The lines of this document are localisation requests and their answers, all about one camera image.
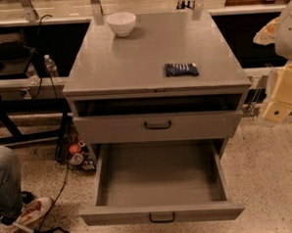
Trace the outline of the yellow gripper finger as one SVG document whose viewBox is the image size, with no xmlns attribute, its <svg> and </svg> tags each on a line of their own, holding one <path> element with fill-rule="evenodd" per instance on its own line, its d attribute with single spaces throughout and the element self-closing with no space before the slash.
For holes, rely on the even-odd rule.
<svg viewBox="0 0 292 233">
<path fill-rule="evenodd" d="M 275 42 L 276 26 L 278 18 L 269 21 L 253 38 L 253 42 L 258 45 L 267 46 Z"/>
<path fill-rule="evenodd" d="M 292 112 L 292 61 L 277 72 L 276 82 L 261 119 L 267 123 L 282 123 Z"/>
</svg>

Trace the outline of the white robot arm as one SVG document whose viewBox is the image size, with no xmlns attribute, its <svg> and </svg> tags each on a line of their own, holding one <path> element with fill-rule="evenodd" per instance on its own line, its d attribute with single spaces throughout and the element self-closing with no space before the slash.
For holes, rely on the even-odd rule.
<svg viewBox="0 0 292 233">
<path fill-rule="evenodd" d="M 257 117 L 257 123 L 275 126 L 292 112 L 292 0 L 278 18 L 259 30 L 253 42 L 264 46 L 273 43 L 276 54 L 287 60 L 280 70 L 269 73 L 267 96 Z"/>
</svg>

